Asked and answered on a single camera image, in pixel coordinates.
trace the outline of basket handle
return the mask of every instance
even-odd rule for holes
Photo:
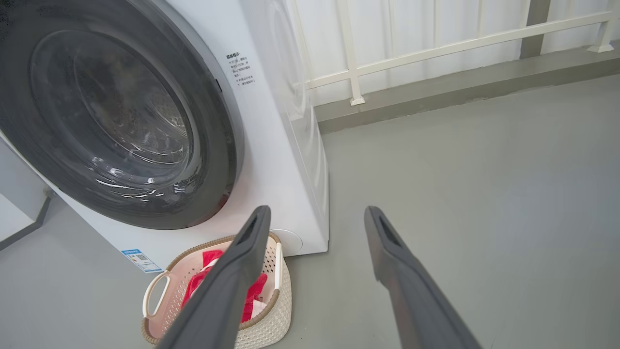
[[[157,302],[157,307],[155,307],[155,311],[151,314],[149,313],[149,301],[151,300],[151,293],[159,280],[164,277],[167,279],[166,286],[164,287],[164,292],[161,293],[159,302]],[[170,271],[166,270],[163,273],[155,276],[153,281],[151,281],[151,283],[149,284],[149,287],[146,288],[146,292],[144,292],[144,299],[142,300],[142,315],[144,315],[145,318],[151,320],[155,316],[155,314],[157,314],[159,306],[161,306],[161,302],[164,300],[164,296],[166,295],[166,291],[168,291],[168,285],[170,285]]]
[[[278,263],[275,263],[275,289],[280,289],[284,256],[282,255],[282,244],[279,242],[275,244],[275,259],[278,261]]]

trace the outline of white railing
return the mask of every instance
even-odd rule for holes
[[[306,39],[303,34],[303,28],[301,27],[301,21],[299,19],[299,10],[297,5],[298,0],[292,0],[292,13],[293,20],[296,22],[297,30],[299,33],[298,42],[301,47],[301,53],[304,55],[306,64],[310,64],[308,55],[308,48],[306,46]],[[551,32],[558,32],[560,30],[583,27],[586,25],[592,25],[600,23],[600,28],[596,38],[596,42],[588,51],[592,52],[605,52],[613,50],[613,47],[609,44],[611,34],[613,33],[616,21],[620,17],[620,0],[609,0],[607,8],[603,12],[597,12],[586,16],[573,17],[574,0],[567,0],[564,19],[554,20],[552,22],[546,22],[542,24],[527,26],[529,4],[530,0],[522,0],[524,2],[523,13],[520,17],[520,28],[507,30],[490,35],[483,35],[484,22],[486,11],[486,4],[488,0],[478,0],[478,19],[477,19],[477,37],[475,39],[465,40],[461,42],[455,42],[444,46],[439,46],[440,38],[440,12],[439,2],[440,0],[434,0],[433,2],[433,44],[434,47],[428,50],[422,50],[418,52],[408,53],[406,55],[397,56],[394,51],[394,43],[396,41],[396,31],[394,26],[394,0],[387,0],[389,6],[389,20],[390,20],[390,39],[392,42],[392,58],[386,60],[377,61],[367,65],[358,66],[355,58],[355,47],[353,44],[353,33],[351,31],[351,22],[349,19],[348,0],[337,0],[338,12],[340,17],[340,28],[342,30],[342,38],[345,47],[345,56],[347,59],[347,70],[340,71],[338,73],[329,74],[319,77],[311,77],[306,82],[306,88],[317,88],[338,81],[350,80],[351,90],[353,98],[351,99],[351,105],[356,106],[364,103],[364,97],[360,92],[359,78],[362,75],[375,73],[377,71],[387,70],[395,68],[397,66],[406,65],[418,61],[428,60],[435,57],[449,55],[466,50],[472,50],[473,48],[484,47],[488,45],[494,45],[496,43],[507,42],[511,40],[523,39],[535,35],[547,34]]]

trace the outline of woven plastic basket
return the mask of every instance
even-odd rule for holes
[[[147,342],[158,344],[180,312],[187,284],[193,275],[203,268],[202,252],[226,251],[234,235],[190,248],[157,275],[144,293],[142,303],[142,335]],[[282,256],[280,239],[269,233],[267,251],[263,261],[263,273],[267,282],[260,296],[267,304],[265,309],[249,321],[239,324],[236,349],[257,349],[273,344],[286,334],[291,323],[291,278]],[[164,292],[153,313],[149,312],[149,300],[153,287],[166,278]]]

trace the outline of red towel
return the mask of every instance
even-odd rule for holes
[[[209,265],[211,261],[216,258],[221,257],[224,252],[220,250],[215,251],[205,251],[202,253],[202,262],[203,266]],[[200,283],[205,279],[206,275],[213,269],[212,266],[209,268],[199,272],[198,274],[192,276],[189,284],[187,285],[187,289],[185,290],[185,296],[183,297],[183,302],[181,303],[181,309],[185,307],[185,303],[190,300],[193,292],[198,288]],[[261,301],[259,299],[259,294],[263,291],[263,287],[265,287],[265,283],[267,282],[267,274],[261,273],[258,280],[250,286],[247,290],[246,296],[246,304],[243,307],[243,316],[241,317],[241,322],[246,322],[252,318],[252,309],[254,308],[254,300]]]

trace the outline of washing machine drum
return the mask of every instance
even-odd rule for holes
[[[181,229],[233,188],[218,82],[149,1],[0,5],[0,127],[44,177],[127,224]]]

